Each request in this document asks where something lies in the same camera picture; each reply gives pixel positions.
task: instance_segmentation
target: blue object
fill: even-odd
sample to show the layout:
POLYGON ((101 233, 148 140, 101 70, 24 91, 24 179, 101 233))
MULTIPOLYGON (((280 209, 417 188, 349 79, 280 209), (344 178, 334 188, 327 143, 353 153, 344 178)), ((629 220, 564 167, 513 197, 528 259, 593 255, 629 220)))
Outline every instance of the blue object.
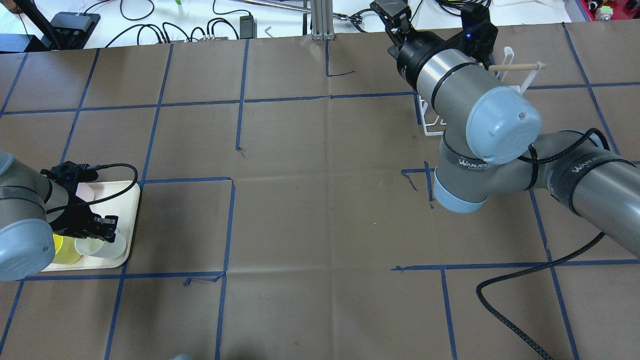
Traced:
POLYGON ((484 205, 486 198, 482 202, 469 202, 464 201, 448 192, 447 189, 442 186, 440 180, 438 180, 438 168, 436 168, 434 175, 436 181, 433 185, 433 195, 440 203, 440 205, 445 207, 445 209, 453 211, 455 213, 468 214, 473 213, 474 211, 481 208, 482 205, 484 205))
POLYGON ((515 89, 498 86, 476 102, 467 120, 469 149, 492 165, 524 154, 540 135, 540 113, 515 89))
POLYGON ((0 229, 0 281, 40 272, 55 255, 53 231, 44 220, 20 220, 0 229))
POLYGON ((13 155, 0 150, 0 175, 9 169, 11 164, 13 164, 13 155))

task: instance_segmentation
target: white tray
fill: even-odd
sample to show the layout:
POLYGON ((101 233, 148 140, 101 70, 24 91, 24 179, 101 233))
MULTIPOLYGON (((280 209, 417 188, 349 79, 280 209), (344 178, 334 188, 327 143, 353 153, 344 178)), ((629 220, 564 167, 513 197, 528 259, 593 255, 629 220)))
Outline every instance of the white tray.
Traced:
MULTIPOLYGON (((110 183, 88 183, 90 188, 95 192, 95 198, 101 199, 109 195, 113 195, 120 190, 126 188, 130 181, 113 181, 110 183)), ((100 204, 91 205, 91 210, 105 217, 106 215, 118 215, 118 231, 127 241, 127 247, 124 253, 115 259, 102 259, 93 256, 82 256, 74 264, 50 264, 43 271, 60 271, 60 270, 85 270, 85 269, 107 269, 116 268, 127 260, 131 251, 131 238, 133 236, 133 227, 138 212, 138 201, 140 199, 140 187, 135 184, 128 192, 105 201, 100 204)))

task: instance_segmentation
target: black power adapter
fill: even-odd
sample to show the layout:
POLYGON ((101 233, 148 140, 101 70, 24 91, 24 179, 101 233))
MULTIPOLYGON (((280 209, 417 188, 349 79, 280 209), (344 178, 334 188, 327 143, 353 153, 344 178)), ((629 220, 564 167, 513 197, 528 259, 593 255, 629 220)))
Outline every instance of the black power adapter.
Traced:
POLYGON ((253 15, 240 16, 240 38, 257 38, 258 24, 253 15))

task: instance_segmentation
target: white floor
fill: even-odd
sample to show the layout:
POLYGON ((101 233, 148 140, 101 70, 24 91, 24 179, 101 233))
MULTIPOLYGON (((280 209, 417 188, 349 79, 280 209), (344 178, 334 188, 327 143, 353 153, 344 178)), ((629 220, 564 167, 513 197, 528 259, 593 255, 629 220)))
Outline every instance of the white floor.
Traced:
MULTIPOLYGON (((496 25, 514 25, 571 22, 561 0, 545 0, 545 3, 550 1, 548 4, 552 4, 553 7, 539 2, 508 4, 518 1, 523 0, 494 0, 491 6, 493 23, 496 25)), ((58 12, 81 12, 96 2, 96 0, 36 0, 38 8, 49 20, 58 12)), ((190 33, 195 26, 204 28, 209 19, 217 17, 211 10, 211 1, 182 0, 182 5, 179 6, 175 3, 175 0, 154 0, 156 10, 153 14, 144 20, 132 22, 123 19, 120 15, 119 2, 119 0, 114 0, 110 3, 98 5, 91 10, 91 12, 99 13, 102 19, 86 47, 104 47, 119 32, 138 23, 161 25, 162 22, 168 21, 190 33)), ((370 2, 371 0, 334 0, 333 10, 337 13, 351 15, 361 9, 368 8, 370 2)), ((301 5, 300 0, 287 1, 286 3, 301 5)), ((412 8, 415 8, 418 3, 419 0, 409 0, 412 8)), ((227 12, 238 8, 244 8, 253 13, 257 19, 259 37, 268 37, 264 30, 270 26, 269 32, 274 37, 302 35, 302 14, 300 13, 237 3, 231 0, 217 0, 216 2, 217 12, 227 12)), ((150 4, 147 1, 125 0, 124 12, 129 17, 144 16, 149 10, 150 4)), ((224 17, 237 26, 240 15, 232 14, 224 17)), ((27 17, 23 15, 22 18, 29 33, 42 36, 42 33, 27 17)), ((416 28, 421 29, 457 28, 460 27, 460 18, 443 12, 433 0, 425 0, 413 23, 416 28)), ((363 28, 367 31, 384 30, 382 23, 375 15, 366 16, 363 28)), ((349 23, 336 21, 335 31, 337 33, 353 33, 356 32, 356 29, 349 23)), ((168 27, 168 32, 172 39, 184 38, 184 35, 177 29, 170 26, 168 27)), ((18 16, 11 14, 3 6, 0 6, 0 33, 24 33, 18 16)), ((135 45, 137 34, 137 29, 131 30, 121 36, 113 46, 135 45)), ((233 37, 231 30, 224 25, 216 26, 216 35, 233 37)), ((154 42, 157 42, 156 36, 152 31, 146 29, 141 36, 141 44, 153 44, 154 42)))

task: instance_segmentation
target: yellow cup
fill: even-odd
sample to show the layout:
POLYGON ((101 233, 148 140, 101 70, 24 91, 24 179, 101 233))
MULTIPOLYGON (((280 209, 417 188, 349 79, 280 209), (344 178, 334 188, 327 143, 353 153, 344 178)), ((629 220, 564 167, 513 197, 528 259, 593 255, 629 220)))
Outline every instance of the yellow cup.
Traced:
POLYGON ((56 247, 56 255, 53 257, 52 263, 70 265, 80 260, 82 255, 76 251, 76 239, 53 234, 53 242, 56 247))

